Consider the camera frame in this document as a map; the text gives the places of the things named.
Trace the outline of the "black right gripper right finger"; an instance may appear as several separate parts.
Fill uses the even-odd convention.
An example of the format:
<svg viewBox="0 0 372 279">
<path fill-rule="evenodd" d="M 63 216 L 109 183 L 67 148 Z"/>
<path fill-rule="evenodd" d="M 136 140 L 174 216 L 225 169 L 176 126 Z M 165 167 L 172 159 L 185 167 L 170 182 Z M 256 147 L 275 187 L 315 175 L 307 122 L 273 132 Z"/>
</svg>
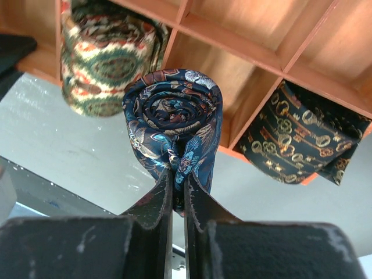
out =
<svg viewBox="0 0 372 279">
<path fill-rule="evenodd" d="M 242 221 L 191 173 L 184 186 L 188 278 L 365 278 L 329 223 Z"/>
</svg>

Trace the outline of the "dark floral necktie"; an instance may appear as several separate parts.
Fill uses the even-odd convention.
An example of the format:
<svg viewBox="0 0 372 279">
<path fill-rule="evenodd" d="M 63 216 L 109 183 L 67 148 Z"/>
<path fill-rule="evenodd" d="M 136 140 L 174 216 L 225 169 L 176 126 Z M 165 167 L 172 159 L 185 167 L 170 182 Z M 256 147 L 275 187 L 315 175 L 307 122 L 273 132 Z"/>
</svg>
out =
<svg viewBox="0 0 372 279">
<path fill-rule="evenodd" d="M 184 215 L 191 173 L 209 192 L 223 122 L 223 97 L 207 75 L 190 69 L 149 73 L 125 89 L 123 113 L 134 155 L 158 180 L 173 175 L 173 209 Z"/>
</svg>

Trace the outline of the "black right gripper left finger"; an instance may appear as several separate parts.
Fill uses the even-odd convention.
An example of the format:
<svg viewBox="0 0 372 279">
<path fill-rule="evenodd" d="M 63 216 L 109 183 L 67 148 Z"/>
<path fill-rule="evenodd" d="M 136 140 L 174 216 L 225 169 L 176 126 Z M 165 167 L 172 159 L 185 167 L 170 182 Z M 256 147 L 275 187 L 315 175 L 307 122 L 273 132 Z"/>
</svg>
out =
<svg viewBox="0 0 372 279">
<path fill-rule="evenodd" d="M 172 180 L 115 217 L 35 217 L 1 227 L 2 278 L 170 278 Z"/>
</svg>

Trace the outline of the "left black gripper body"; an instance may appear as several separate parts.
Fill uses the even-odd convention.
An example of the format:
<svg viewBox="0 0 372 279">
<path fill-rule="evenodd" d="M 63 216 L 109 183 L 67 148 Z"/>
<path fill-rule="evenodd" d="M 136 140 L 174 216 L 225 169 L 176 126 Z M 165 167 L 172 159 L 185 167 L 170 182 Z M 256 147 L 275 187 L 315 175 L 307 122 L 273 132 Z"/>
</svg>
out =
<svg viewBox="0 0 372 279">
<path fill-rule="evenodd" d="M 33 37 L 1 33 L 1 74 L 15 66 L 36 48 L 37 42 Z"/>
</svg>

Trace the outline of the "orange compartment tray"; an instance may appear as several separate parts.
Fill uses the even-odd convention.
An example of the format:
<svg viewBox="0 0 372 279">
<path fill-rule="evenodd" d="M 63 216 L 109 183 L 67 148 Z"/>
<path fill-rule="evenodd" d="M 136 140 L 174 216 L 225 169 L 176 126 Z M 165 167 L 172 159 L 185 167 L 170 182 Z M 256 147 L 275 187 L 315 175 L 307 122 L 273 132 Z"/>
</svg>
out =
<svg viewBox="0 0 372 279">
<path fill-rule="evenodd" d="M 62 87 L 61 2 L 2 1 L 1 33 L 33 37 L 18 68 Z M 250 163 L 237 143 L 283 80 L 371 119 L 370 1 L 111 2 L 168 27 L 158 70 L 196 70 L 218 85 L 217 151 Z"/>
</svg>

